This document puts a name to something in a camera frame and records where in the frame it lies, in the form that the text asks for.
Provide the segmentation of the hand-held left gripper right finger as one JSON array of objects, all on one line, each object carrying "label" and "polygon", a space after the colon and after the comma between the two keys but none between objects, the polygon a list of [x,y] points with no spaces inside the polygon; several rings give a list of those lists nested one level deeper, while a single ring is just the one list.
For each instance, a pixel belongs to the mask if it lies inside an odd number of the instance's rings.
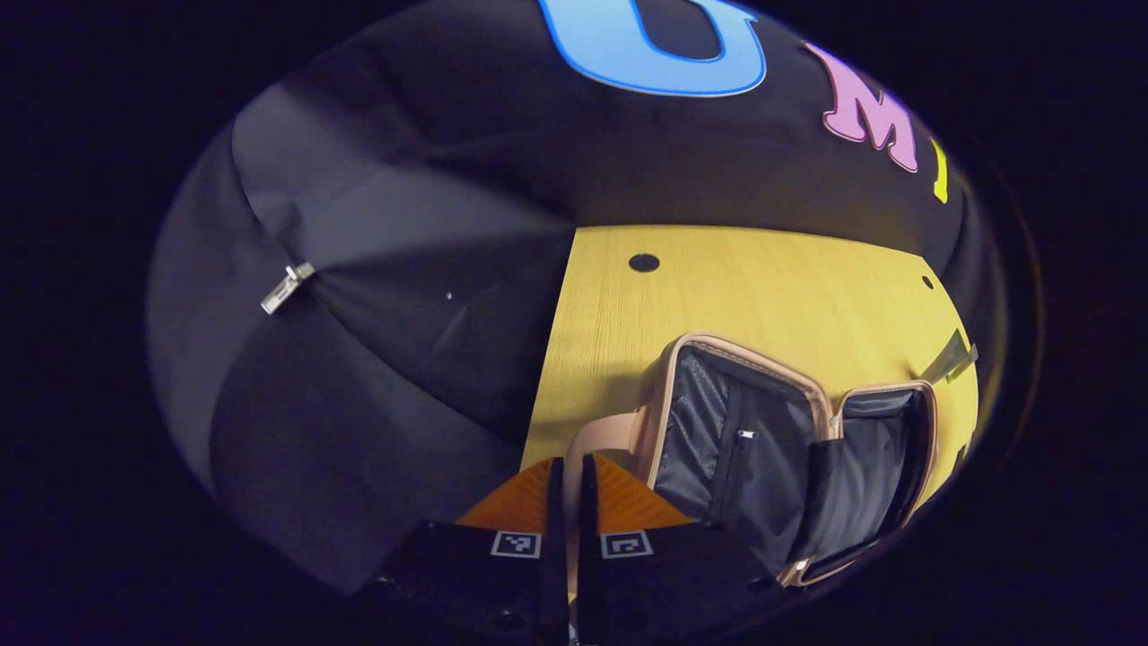
[{"label": "hand-held left gripper right finger", "polygon": [[779,613],[782,585],[724,528],[687,522],[607,530],[607,487],[629,478],[607,459],[585,458],[579,643],[718,645]]}]

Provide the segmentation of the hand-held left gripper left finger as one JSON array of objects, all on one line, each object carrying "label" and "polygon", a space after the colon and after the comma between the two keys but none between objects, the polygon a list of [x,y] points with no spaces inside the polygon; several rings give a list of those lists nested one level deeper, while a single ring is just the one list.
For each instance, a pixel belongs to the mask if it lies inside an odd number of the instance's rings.
[{"label": "hand-held left gripper left finger", "polygon": [[561,488],[546,458],[455,522],[424,520],[360,586],[363,643],[569,643]]}]

